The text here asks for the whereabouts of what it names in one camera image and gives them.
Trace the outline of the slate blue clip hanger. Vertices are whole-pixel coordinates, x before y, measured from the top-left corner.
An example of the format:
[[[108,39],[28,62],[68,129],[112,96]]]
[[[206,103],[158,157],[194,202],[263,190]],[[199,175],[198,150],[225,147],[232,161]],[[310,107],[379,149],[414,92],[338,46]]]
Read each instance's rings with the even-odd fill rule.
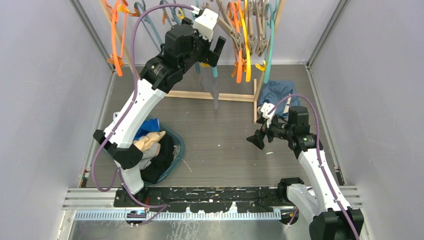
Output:
[[[138,16],[140,16],[142,13],[144,13],[147,10],[146,3],[144,0],[136,1],[133,6]],[[152,19],[148,15],[146,15],[142,20],[142,24],[145,30],[147,31],[147,34],[149,35],[154,46],[160,52],[163,41]]]

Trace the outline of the blue underwear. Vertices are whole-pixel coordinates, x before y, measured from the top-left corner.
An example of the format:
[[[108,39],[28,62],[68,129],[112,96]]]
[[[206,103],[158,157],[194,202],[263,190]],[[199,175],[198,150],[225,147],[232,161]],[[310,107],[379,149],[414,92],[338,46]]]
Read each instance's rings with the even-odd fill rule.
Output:
[[[160,131],[160,121],[158,118],[151,118],[145,120],[138,128],[134,140],[139,140],[141,137],[146,136],[150,132]]]

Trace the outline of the orange plastic clip hanger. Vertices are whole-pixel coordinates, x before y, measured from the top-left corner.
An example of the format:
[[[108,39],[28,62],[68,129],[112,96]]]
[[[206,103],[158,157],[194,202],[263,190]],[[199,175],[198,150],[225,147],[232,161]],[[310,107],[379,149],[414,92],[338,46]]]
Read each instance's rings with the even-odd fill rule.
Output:
[[[116,74],[122,77],[122,67],[126,65],[124,58],[130,63],[129,52],[125,44],[127,19],[128,17],[139,17],[140,11],[136,7],[130,10],[126,0],[116,0],[113,5],[110,5],[107,0],[100,0],[99,4],[110,25],[110,42],[112,50],[106,61],[112,64]]]

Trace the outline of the beige underwear with navy trim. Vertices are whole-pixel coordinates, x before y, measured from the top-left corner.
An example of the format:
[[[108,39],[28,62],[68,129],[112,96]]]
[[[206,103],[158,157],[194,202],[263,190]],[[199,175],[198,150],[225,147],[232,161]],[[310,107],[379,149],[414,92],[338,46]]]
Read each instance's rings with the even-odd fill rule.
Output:
[[[166,131],[149,132],[138,140],[134,140],[133,144],[142,152],[149,150],[153,144],[158,143],[164,136]]]

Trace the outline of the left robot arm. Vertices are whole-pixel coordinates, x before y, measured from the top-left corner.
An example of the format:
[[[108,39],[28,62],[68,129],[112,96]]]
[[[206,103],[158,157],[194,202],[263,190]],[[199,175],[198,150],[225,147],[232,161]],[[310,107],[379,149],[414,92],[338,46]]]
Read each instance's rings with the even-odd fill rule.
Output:
[[[126,200],[135,207],[146,200],[140,169],[143,152],[134,143],[136,133],[153,108],[195,63],[217,65],[226,42],[219,36],[211,50],[217,22],[217,16],[204,13],[194,21],[184,18],[180,24],[173,25],[165,34],[160,53],[148,60],[135,77],[135,88],[118,116],[106,129],[93,133],[100,149],[119,167],[128,190]]]

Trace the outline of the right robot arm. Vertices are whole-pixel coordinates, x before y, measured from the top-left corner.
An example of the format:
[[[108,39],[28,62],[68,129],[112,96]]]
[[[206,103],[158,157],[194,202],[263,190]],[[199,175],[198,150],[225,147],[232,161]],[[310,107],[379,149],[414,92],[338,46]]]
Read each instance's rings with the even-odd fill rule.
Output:
[[[325,159],[317,134],[310,132],[309,112],[303,106],[288,107],[288,119],[281,121],[276,107],[263,103],[258,108],[257,123],[261,125],[247,141],[259,149],[268,142],[282,139],[288,142],[295,158],[304,168],[311,189],[300,178],[283,178],[279,184],[277,198],[283,205],[295,205],[307,223],[312,240],[358,240],[364,224],[360,209],[352,208],[336,181]]]

